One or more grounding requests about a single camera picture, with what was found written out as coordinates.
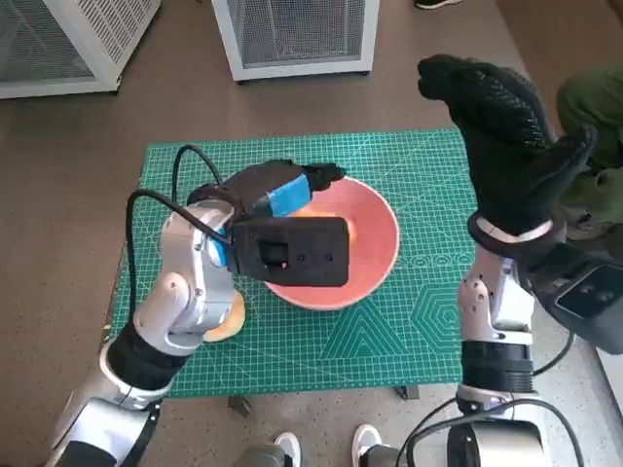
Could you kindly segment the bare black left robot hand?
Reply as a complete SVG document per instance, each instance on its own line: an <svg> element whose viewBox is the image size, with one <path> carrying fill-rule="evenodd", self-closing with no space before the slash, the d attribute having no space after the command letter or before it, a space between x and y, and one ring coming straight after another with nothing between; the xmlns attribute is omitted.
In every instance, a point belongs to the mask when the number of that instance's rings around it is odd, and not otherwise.
<svg viewBox="0 0 623 467"><path fill-rule="evenodd" d="M223 184L252 217L287 217L305 207L315 192L342 180L346 170L333 163L297 164L271 160L253 164Z"/></svg>

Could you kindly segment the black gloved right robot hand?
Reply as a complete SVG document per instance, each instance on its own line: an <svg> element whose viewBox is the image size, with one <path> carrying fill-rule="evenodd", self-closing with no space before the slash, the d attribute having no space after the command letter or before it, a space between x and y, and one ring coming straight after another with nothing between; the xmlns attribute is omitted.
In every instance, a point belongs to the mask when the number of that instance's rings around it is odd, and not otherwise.
<svg viewBox="0 0 623 467"><path fill-rule="evenodd" d="M516 236L550 221L596 129L583 124L555 137L535 86L511 68L435 54L418 70L421 95L444 102L461 132L479 215Z"/></svg>

